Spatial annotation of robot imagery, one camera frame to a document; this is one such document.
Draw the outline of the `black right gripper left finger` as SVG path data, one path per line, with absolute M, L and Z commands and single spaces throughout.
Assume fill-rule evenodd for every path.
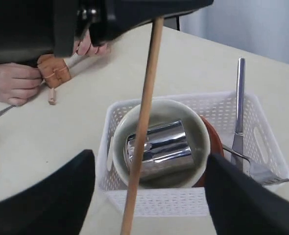
M 95 189 L 95 157 L 85 149 L 32 187 L 0 201 L 0 235 L 78 235 Z

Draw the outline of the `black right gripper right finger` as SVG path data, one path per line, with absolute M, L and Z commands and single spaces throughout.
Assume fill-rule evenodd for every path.
M 205 194 L 218 235 L 289 235 L 289 201 L 218 154 L 207 159 Z

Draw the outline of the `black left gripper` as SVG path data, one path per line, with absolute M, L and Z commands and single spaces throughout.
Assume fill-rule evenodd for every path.
M 55 0 L 54 49 L 56 57 L 70 57 L 73 44 L 90 32 L 101 46 L 155 18 L 172 18 L 213 4 L 211 0 Z

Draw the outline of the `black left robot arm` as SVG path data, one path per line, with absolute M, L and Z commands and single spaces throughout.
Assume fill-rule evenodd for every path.
M 0 64 L 21 53 L 70 57 L 89 32 L 101 46 L 156 18 L 183 16 L 210 0 L 0 0 Z

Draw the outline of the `person's second hand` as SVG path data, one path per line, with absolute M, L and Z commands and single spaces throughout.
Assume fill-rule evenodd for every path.
M 87 31 L 82 40 L 77 40 L 73 45 L 73 54 L 80 56 L 94 56 L 94 55 L 105 55 L 110 52 L 110 48 L 107 44 L 95 47 L 92 45 L 90 34 Z

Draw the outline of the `person's hand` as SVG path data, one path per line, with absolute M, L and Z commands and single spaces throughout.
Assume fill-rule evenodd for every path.
M 0 102 L 26 104 L 39 92 L 42 76 L 38 69 L 16 64 L 0 64 Z

